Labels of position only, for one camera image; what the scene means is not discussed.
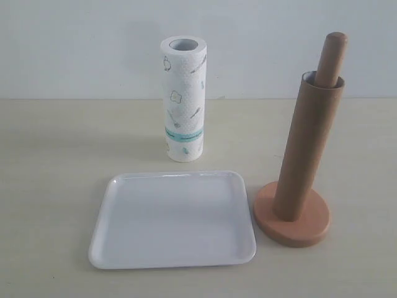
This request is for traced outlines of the white printed paper towel roll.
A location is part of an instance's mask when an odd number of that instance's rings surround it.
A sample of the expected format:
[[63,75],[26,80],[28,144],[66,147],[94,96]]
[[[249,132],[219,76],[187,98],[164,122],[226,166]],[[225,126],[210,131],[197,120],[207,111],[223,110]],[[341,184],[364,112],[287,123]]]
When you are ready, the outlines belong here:
[[207,44],[180,35],[163,40],[160,49],[167,155],[194,161],[203,152]]

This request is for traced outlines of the brown cardboard tube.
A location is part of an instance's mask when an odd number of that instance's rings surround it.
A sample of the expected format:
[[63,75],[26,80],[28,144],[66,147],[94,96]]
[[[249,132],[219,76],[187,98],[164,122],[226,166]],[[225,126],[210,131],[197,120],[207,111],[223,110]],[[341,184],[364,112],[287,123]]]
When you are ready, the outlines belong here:
[[287,222],[303,213],[345,85],[338,77],[335,87],[319,87],[316,74],[301,77],[275,193],[274,212]]

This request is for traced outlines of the wooden paper towel holder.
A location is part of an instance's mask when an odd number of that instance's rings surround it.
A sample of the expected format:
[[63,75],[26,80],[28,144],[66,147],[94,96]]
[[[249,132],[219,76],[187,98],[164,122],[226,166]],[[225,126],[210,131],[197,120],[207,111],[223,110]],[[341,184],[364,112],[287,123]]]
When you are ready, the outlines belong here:
[[[347,46],[347,35],[332,32],[326,36],[319,59],[315,84],[333,88],[340,76]],[[331,222],[326,201],[311,188],[301,217],[294,222],[280,219],[274,212],[275,193],[278,181],[259,190],[253,204],[253,215],[259,228],[279,244],[303,248],[317,244],[325,236]]]

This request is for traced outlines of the white rectangular plastic tray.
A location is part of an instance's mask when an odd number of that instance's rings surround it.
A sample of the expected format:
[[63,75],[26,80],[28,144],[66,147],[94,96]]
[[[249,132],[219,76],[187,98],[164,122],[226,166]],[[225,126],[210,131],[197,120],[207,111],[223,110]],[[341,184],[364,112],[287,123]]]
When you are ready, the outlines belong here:
[[244,264],[255,253],[244,180],[216,170],[112,178],[88,257],[98,269],[149,269]]

